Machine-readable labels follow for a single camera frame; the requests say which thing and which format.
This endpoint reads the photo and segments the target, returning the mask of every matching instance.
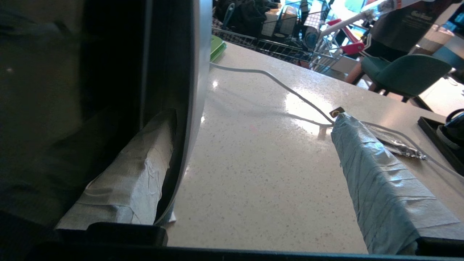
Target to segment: black tray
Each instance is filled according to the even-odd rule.
[[[446,160],[456,170],[456,172],[464,176],[464,164],[461,162],[461,160],[455,154],[455,152],[452,149],[450,149],[450,147],[448,147],[446,144],[444,144],[437,135],[438,126],[443,125],[444,123],[440,123],[438,121],[434,121],[424,117],[420,117],[417,123],[425,132],[425,134],[429,137],[429,139],[433,142],[433,144],[435,144],[438,150],[443,154]]]

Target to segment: green plate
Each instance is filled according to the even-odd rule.
[[[226,43],[219,37],[211,36],[211,56],[209,61],[214,61],[225,49],[227,48]]]

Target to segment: teal chair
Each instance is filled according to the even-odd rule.
[[[403,96],[402,102],[407,102],[448,73],[451,65],[429,55],[411,54],[393,62],[365,57],[361,68],[363,75],[369,76],[375,84],[374,92],[385,90],[385,96],[396,93]]]

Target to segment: white cable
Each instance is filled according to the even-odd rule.
[[[312,120],[309,120],[309,119],[306,119],[306,118],[302,118],[302,117],[297,116],[295,114],[287,114],[287,115],[291,116],[294,119],[309,122],[309,123],[312,123],[312,124],[317,125],[317,126],[322,127],[322,128],[330,128],[330,127],[334,126],[333,124],[322,124],[322,123],[319,123],[319,122],[315,122],[315,121],[312,121]]]
[[[305,99],[303,96],[301,96],[298,92],[292,90],[291,88],[289,88],[287,85],[285,85],[283,82],[281,82],[279,79],[277,79],[274,75],[272,75],[271,73],[267,72],[267,71],[263,71],[263,70],[256,70],[256,69],[241,69],[241,68],[232,68],[232,67],[227,67],[227,66],[222,66],[222,65],[218,65],[218,64],[215,64],[215,63],[211,63],[211,66],[212,67],[215,67],[215,68],[218,68],[218,69],[221,69],[221,70],[226,70],[226,71],[232,71],[232,72],[249,72],[249,73],[260,73],[260,74],[264,74],[265,76],[271,78],[274,82],[276,82],[277,84],[279,84],[281,87],[283,87],[284,89],[286,89],[288,92],[296,95],[298,98],[300,98],[302,101],[304,101],[305,103],[309,104],[311,107],[313,107],[314,109],[316,109],[316,111],[318,111],[322,116],[324,116],[324,118],[326,118],[331,124],[321,124],[321,123],[317,123],[317,122],[314,122],[314,121],[311,121],[311,120],[307,120],[307,119],[304,119],[310,123],[313,123],[315,125],[319,125],[321,127],[332,127],[334,125],[334,121],[329,118],[327,115],[325,115],[325,113],[319,109],[316,105],[312,104],[312,102],[308,101],[307,99]],[[430,155],[428,155],[427,153],[425,153],[425,151],[423,151],[410,137],[406,136],[406,134],[402,133],[402,132],[399,132],[397,130],[392,130],[392,129],[389,129],[387,127],[383,127],[383,126],[380,126],[380,125],[377,125],[377,124],[374,124],[374,123],[370,123],[370,122],[366,122],[366,121],[361,121],[362,123],[364,124],[367,124],[367,125],[370,125],[370,126],[374,126],[376,128],[379,128],[379,129],[383,129],[383,130],[386,130],[386,131],[389,131],[389,132],[392,132],[392,133],[395,133],[397,135],[400,135],[402,136],[403,138],[405,138],[407,141],[409,141],[418,151],[420,151],[423,155],[427,156],[427,159],[430,160],[431,162],[435,163],[437,166],[439,166],[440,168],[446,170],[447,172],[451,173],[452,175],[456,176],[458,179],[463,179],[464,177],[459,175],[457,172],[451,170],[450,168],[444,166],[443,164],[441,164],[440,162],[438,162],[436,159],[432,158]]]
[[[392,132],[392,133],[395,133],[397,135],[400,135],[402,136],[403,138],[405,138],[407,141],[409,141],[418,151],[420,151],[423,155],[427,156],[427,160],[430,160],[431,162],[435,163],[437,166],[439,166],[440,168],[446,170],[447,172],[451,173],[452,175],[456,176],[458,179],[464,179],[463,176],[459,175],[457,172],[451,170],[450,168],[444,166],[443,164],[441,164],[440,162],[438,162],[436,159],[432,158],[430,155],[428,155],[424,150],[422,150],[410,137],[408,137],[406,134],[400,132],[400,131],[397,131],[397,130],[392,130],[392,129],[389,129],[387,127],[383,127],[383,126],[380,126],[380,125],[377,125],[377,124],[374,124],[374,123],[370,123],[370,122],[366,122],[366,121],[361,121],[362,123],[364,124],[367,124],[367,125],[370,125],[370,126],[374,126],[376,128],[379,128],[379,129],[383,129],[385,131],[389,131],[389,132]]]
[[[266,72],[266,71],[263,71],[263,70],[256,70],[256,69],[241,69],[241,68],[232,68],[232,67],[226,67],[226,66],[222,66],[222,65],[218,65],[218,64],[215,64],[215,63],[210,63],[212,67],[215,67],[215,68],[218,68],[218,69],[221,69],[221,70],[226,70],[226,71],[232,71],[232,72],[249,72],[249,73],[260,73],[260,74],[264,74],[265,76],[271,78],[274,82],[276,82],[277,84],[279,84],[281,87],[283,87],[284,89],[286,89],[288,92],[290,92],[291,94],[293,95],[296,95],[298,98],[300,98],[302,101],[304,101],[305,103],[309,104],[311,107],[313,107],[314,109],[316,109],[316,111],[318,111],[322,116],[324,116],[324,118],[326,118],[330,123],[330,127],[333,126],[333,124],[335,123],[331,118],[329,118],[327,115],[325,115],[325,113],[319,109],[316,105],[312,104],[312,102],[308,101],[307,99],[305,99],[303,96],[301,96],[298,92],[292,90],[290,87],[288,87],[287,85],[285,85],[283,82],[281,82],[279,79],[277,79],[274,75],[270,74],[269,72]]]

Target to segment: quartz countertop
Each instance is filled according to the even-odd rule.
[[[417,125],[441,115],[227,43],[215,62],[266,70],[329,112],[399,130],[449,166]],[[200,130],[168,227],[169,246],[367,253],[331,129],[264,75],[210,69]],[[460,220],[464,186],[431,163],[400,158]]]

